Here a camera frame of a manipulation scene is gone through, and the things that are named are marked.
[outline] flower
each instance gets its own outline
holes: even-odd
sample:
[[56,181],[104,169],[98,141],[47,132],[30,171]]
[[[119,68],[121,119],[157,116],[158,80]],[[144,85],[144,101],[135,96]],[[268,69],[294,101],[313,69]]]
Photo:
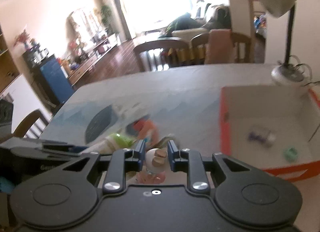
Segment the flower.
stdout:
[[22,33],[20,33],[16,38],[14,39],[14,47],[18,45],[18,43],[26,43],[29,39],[30,34],[24,30]]

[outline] wooden floor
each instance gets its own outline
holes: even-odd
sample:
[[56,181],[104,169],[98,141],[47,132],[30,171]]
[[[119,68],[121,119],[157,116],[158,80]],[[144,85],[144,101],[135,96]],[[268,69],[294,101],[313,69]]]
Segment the wooden floor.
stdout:
[[75,89],[89,83],[139,72],[133,53],[134,46],[134,41],[127,41],[114,47],[82,76],[74,85]]
[[[91,70],[82,76],[74,85],[75,89],[89,83],[139,72],[133,48],[140,43],[156,38],[157,36],[150,34],[144,36],[144,38],[135,38],[134,40],[122,43],[118,47],[114,47]],[[256,38],[254,57],[255,63],[264,63],[265,40],[262,37],[259,38],[257,36]]]

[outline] toy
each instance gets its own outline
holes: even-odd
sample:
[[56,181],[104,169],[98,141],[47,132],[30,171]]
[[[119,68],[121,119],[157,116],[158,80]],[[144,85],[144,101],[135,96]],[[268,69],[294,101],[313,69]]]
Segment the toy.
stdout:
[[142,184],[160,184],[165,180],[165,149],[151,149],[146,152],[144,169],[137,173],[137,181]]
[[290,148],[287,148],[286,150],[284,150],[284,158],[286,158],[286,160],[289,163],[293,163],[293,162],[297,161],[297,159],[298,159],[297,149],[294,147],[290,147]]
[[157,126],[150,119],[144,118],[138,120],[133,128],[139,132],[137,139],[144,139],[146,142],[146,150],[153,147],[159,141],[159,131]]
[[130,148],[135,142],[135,139],[126,137],[118,133],[113,133],[105,137],[102,141],[88,147],[81,154],[89,152],[99,152],[100,154],[112,154],[114,151],[123,148]]
[[270,129],[256,125],[251,128],[248,140],[258,141],[265,147],[270,147],[274,144],[276,136]]

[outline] toys on floor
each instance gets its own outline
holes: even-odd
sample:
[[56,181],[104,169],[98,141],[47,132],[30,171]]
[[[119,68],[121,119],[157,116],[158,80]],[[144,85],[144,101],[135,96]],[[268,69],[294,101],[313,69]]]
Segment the toys on floor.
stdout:
[[265,147],[271,147],[275,143],[276,136],[270,129],[255,125],[249,132],[248,140],[257,141]]
[[286,150],[284,150],[284,158],[286,158],[286,160],[289,163],[296,162],[298,159],[297,149],[294,147],[290,147],[290,148],[287,148]]

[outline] dining chair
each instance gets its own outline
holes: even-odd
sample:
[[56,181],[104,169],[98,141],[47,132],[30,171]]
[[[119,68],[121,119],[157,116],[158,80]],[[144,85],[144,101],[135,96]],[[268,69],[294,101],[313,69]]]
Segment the dining chair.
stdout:
[[[233,42],[233,46],[236,49],[235,63],[239,63],[239,62],[250,63],[251,38],[241,33],[232,32],[231,39]],[[194,52],[194,56],[196,59],[201,60],[205,58],[206,44],[208,43],[208,40],[209,40],[208,33],[200,34],[191,40],[193,51],[194,50],[197,51],[197,52]],[[241,43],[244,44],[243,59],[240,56]]]
[[204,62],[209,33],[202,33],[191,39],[193,58],[198,64]]
[[[155,50],[163,49],[156,54]],[[143,71],[161,71],[168,67],[190,65],[189,44],[181,38],[159,38],[147,41],[133,48],[139,69]]]
[[47,119],[44,117],[44,115],[41,113],[41,111],[37,109],[37,110],[31,112],[29,115],[27,115],[21,121],[21,123],[18,125],[18,127],[13,132],[13,136],[20,137],[20,138],[27,136],[28,138],[31,138],[27,134],[27,132],[29,131],[36,138],[39,138],[44,130],[44,128],[42,128],[41,125],[46,127],[48,124],[49,123],[48,123]]

